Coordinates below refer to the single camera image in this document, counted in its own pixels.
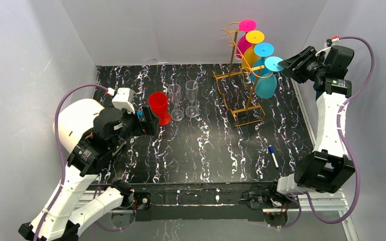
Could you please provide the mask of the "red wine glass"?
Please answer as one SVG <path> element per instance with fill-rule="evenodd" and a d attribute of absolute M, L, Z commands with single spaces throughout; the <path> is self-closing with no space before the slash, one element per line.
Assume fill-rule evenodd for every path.
<path fill-rule="evenodd" d="M 148 104 L 159 118 L 159 125 L 165 126 L 171 121 L 168 113 L 168 98 L 163 92 L 155 92 L 148 98 Z"/>

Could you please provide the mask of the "clear champagne flute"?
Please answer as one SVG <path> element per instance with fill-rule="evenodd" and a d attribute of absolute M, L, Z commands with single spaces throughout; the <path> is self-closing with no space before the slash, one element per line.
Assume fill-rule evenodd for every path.
<path fill-rule="evenodd" d="M 181 101 L 181 87 L 178 84 L 171 84 L 168 87 L 168 97 L 170 102 L 173 104 L 173 110 L 170 113 L 171 119 L 178 122 L 184 117 L 183 111 L 179 109 Z"/>
<path fill-rule="evenodd" d="M 186 108 L 185 113 L 188 117 L 194 118 L 199 114 L 199 109 L 195 104 L 199 85 L 195 80 L 189 80 L 185 84 L 186 97 L 189 101 L 189 106 Z"/>

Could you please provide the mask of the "blue wine glass front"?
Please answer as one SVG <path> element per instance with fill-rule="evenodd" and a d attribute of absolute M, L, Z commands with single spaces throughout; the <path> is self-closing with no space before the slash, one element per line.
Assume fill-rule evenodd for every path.
<path fill-rule="evenodd" d="M 257 96 L 263 99 L 270 99 L 273 97 L 277 87 L 277 79 L 274 73 L 283 70 L 283 67 L 279 66 L 280 61 L 282 61 L 282 58 L 271 56 L 268 58 L 260 58 L 254 63 L 254 67 L 264 65 L 263 69 L 253 71 L 255 74 L 259 75 L 260 78 L 251 74 L 251 80 L 254 82 L 256 80 L 258 81 L 255 86 L 255 93 Z"/>

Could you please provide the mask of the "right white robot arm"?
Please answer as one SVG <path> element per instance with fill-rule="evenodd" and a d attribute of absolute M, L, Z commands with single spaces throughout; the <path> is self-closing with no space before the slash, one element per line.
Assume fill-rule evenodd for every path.
<path fill-rule="evenodd" d="M 333 45 L 322 51 L 308 46 L 279 62 L 284 75 L 298 83 L 313 81 L 318 108 L 318 128 L 313 151 L 301 160 L 294 174 L 279 178 L 279 194 L 316 191 L 335 193 L 354 174 L 354 166 L 340 134 L 345 133 L 345 101 L 352 83 L 345 79 L 354 50 Z"/>

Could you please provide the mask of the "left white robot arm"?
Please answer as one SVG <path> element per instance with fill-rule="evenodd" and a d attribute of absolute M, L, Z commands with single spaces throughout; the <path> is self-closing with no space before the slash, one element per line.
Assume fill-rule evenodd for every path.
<path fill-rule="evenodd" d="M 134 188 L 121 180 L 81 208 L 77 204 L 125 140 L 156 134 L 158 117 L 147 105 L 142 112 L 138 116 L 126 108 L 104 107 L 95 100 L 83 99 L 59 114 L 54 132 L 69 157 L 42 211 L 20 226 L 18 232 L 25 240 L 78 240 L 107 212 L 119 207 L 136 209 Z"/>

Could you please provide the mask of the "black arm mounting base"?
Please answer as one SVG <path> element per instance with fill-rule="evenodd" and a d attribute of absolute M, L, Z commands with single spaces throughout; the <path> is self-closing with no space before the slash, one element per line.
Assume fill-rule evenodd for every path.
<path fill-rule="evenodd" d="M 276 192 L 275 183 L 133 183 L 137 221 L 169 219 L 287 220 L 298 208 L 297 198 L 288 200 Z"/>

